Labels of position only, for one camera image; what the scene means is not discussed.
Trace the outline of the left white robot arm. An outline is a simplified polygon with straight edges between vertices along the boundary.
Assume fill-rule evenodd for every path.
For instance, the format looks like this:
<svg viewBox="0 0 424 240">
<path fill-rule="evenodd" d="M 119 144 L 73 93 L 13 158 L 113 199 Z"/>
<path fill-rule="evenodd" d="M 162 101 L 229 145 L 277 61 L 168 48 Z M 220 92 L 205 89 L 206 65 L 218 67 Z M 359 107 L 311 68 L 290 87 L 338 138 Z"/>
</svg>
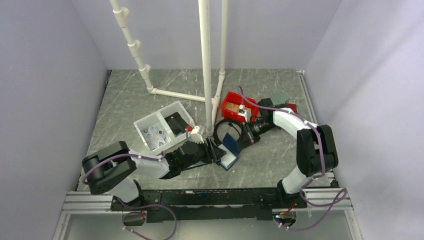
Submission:
<svg viewBox="0 0 424 240">
<path fill-rule="evenodd" d="M 228 153 L 211 139 L 204 143 L 189 140 L 176 150 L 160 155 L 145 155 L 118 141 L 82 160 L 84 174 L 80 181 L 89 187 L 92 195 L 110 193 L 129 209 L 137 210 L 145 197 L 141 185 L 131 178 L 133 175 L 168 180 L 187 170 L 220 164 Z"/>
</svg>

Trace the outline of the blue card holder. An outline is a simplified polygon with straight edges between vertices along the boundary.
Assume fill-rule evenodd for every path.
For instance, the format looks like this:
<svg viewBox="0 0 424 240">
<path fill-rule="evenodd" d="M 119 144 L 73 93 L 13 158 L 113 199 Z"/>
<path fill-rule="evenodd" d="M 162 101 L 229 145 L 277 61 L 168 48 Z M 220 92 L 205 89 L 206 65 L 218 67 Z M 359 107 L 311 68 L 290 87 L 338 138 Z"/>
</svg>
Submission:
<svg viewBox="0 0 424 240">
<path fill-rule="evenodd" d="M 241 152 L 238 150 L 238 146 L 238 142 L 229 133 L 225 134 L 222 143 L 218 146 L 226 152 L 220 159 L 220 166 L 226 171 L 229 171 L 240 157 Z"/>
</svg>

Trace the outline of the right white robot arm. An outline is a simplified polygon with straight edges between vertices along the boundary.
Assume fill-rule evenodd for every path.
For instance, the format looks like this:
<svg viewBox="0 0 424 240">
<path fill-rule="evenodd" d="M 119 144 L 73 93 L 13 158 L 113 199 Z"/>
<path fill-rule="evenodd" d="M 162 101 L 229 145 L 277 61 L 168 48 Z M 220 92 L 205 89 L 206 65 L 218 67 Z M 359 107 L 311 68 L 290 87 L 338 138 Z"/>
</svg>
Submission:
<svg viewBox="0 0 424 240">
<path fill-rule="evenodd" d="M 256 144 L 262 134 L 273 128 L 283 129 L 296 139 L 296 166 L 278 182 L 279 191 L 275 194 L 276 203 L 287 208 L 307 183 L 338 166 L 333 131 L 329 125 L 317 125 L 304 119 L 286 103 L 274 104 L 270 98 L 261 99 L 255 107 L 260 117 L 241 123 L 237 148 L 241 151 Z"/>
</svg>

